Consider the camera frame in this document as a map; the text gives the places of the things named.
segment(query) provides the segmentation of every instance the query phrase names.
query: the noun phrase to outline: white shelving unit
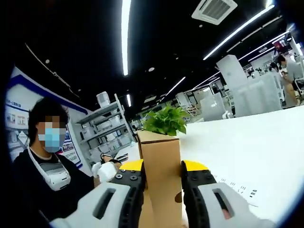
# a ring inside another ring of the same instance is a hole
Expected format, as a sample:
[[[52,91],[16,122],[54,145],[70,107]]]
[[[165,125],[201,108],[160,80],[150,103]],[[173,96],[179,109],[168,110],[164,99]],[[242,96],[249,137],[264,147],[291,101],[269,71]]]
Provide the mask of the white shelving unit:
[[[82,118],[82,119],[76,121],[75,124],[81,124],[81,125],[83,125],[83,124],[85,124],[85,123],[90,123],[95,129],[97,129],[97,128],[96,128],[97,125],[99,125],[99,124],[101,124],[101,123],[103,123],[103,122],[106,122],[106,121],[108,121],[110,118],[115,117],[115,116],[117,116],[117,115],[120,115],[120,116],[122,117],[121,123],[120,123],[119,125],[114,125],[114,126],[112,126],[111,128],[106,129],[106,130],[104,130],[104,131],[97,131],[97,133],[96,133],[95,135],[93,135],[92,137],[90,137],[90,138],[88,138],[88,139],[82,140],[82,141],[80,142],[80,144],[88,143],[90,140],[93,140],[93,139],[102,138],[102,137],[104,137],[104,136],[106,136],[106,135],[108,135],[108,134],[111,134],[111,133],[113,133],[113,132],[116,132],[116,131],[121,130],[121,129],[124,129],[124,128],[127,129],[130,139],[131,139],[132,141],[135,142],[135,139],[134,139],[134,137],[133,137],[133,132],[132,132],[132,130],[130,129],[130,126],[129,126],[129,124],[128,124],[128,122],[126,121],[125,116],[124,116],[124,108],[123,108],[123,106],[120,104],[120,101],[119,101],[117,95],[114,94],[114,96],[115,96],[115,102],[110,103],[110,104],[107,105],[106,107],[99,108],[99,109],[95,110],[95,111],[92,112],[91,114],[88,114],[88,115],[86,115],[84,118]],[[100,121],[95,121],[95,122],[93,122],[94,119],[96,119],[96,118],[98,118],[98,117],[100,117],[100,116],[102,116],[102,115],[109,114],[111,111],[117,111],[117,109],[119,109],[119,111],[118,111],[117,113],[113,113],[113,114],[111,114],[111,115],[109,115],[109,116],[103,118],[103,119],[100,120]],[[117,153],[117,152],[119,152],[119,150],[121,150],[121,149],[127,147],[128,145],[121,146],[121,147],[119,147],[117,150],[115,150],[114,152],[112,151],[112,153],[113,153],[113,154],[114,154],[114,153]]]

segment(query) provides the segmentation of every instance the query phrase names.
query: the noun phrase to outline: screw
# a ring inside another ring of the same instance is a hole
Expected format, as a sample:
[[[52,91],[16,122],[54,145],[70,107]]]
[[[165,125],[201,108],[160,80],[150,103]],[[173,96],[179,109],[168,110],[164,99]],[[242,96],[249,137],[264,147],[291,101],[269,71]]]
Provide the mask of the screw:
[[[136,176],[131,176],[130,177],[130,180],[132,180],[132,181],[135,181],[135,180],[137,180],[138,178],[136,177]]]
[[[121,174],[117,174],[115,177],[116,177],[117,179],[121,179],[123,176],[122,176]]]

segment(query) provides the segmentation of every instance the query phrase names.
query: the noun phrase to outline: air conditioner vent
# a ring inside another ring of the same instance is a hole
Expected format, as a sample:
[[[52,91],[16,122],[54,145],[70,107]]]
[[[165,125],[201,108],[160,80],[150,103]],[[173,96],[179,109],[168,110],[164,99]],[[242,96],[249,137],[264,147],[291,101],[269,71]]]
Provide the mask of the air conditioner vent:
[[[202,0],[192,18],[219,25],[237,6],[233,0]]]

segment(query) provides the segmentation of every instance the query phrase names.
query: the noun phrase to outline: person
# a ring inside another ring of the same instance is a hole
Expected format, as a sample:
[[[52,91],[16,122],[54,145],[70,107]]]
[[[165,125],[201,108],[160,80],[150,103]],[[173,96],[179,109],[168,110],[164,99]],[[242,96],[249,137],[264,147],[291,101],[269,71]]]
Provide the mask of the person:
[[[66,157],[56,154],[63,145],[68,115],[64,108],[50,98],[39,100],[29,112],[29,147],[13,162],[13,170],[25,199],[31,207],[52,221],[65,218],[77,209],[80,198],[94,188],[93,177],[80,171]],[[70,176],[70,183],[53,190],[35,166],[34,160],[46,171],[62,165]]]
[[[283,67],[287,69],[288,75],[284,76],[284,79],[287,80],[289,83],[291,83],[294,87],[294,90],[297,89],[297,86],[295,84],[295,79],[303,78],[303,73],[301,70],[301,66],[298,65],[294,61],[290,61],[285,59],[284,56],[279,55],[278,57],[278,63]]]
[[[274,62],[271,63],[269,70],[271,72],[275,73],[277,81],[280,83],[281,88],[283,87],[283,89],[284,89],[286,108],[291,108],[291,107],[294,107],[295,105],[297,105],[298,100],[295,96],[294,88],[288,80],[286,80],[284,77],[282,77],[279,74],[279,67],[277,66],[277,64]]]

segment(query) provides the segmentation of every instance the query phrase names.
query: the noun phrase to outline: black shirt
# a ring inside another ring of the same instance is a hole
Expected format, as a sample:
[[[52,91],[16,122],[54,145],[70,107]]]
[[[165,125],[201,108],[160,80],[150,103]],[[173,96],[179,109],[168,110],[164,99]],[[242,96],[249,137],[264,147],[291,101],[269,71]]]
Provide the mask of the black shirt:
[[[53,191],[45,183],[26,149],[15,159],[13,169],[28,203],[34,209],[40,210],[49,221],[66,218],[77,209],[79,199],[94,188],[93,177],[84,174],[62,155],[52,155],[50,160],[43,160],[32,154],[39,164],[57,163],[58,157],[69,172],[71,181],[65,188]]]

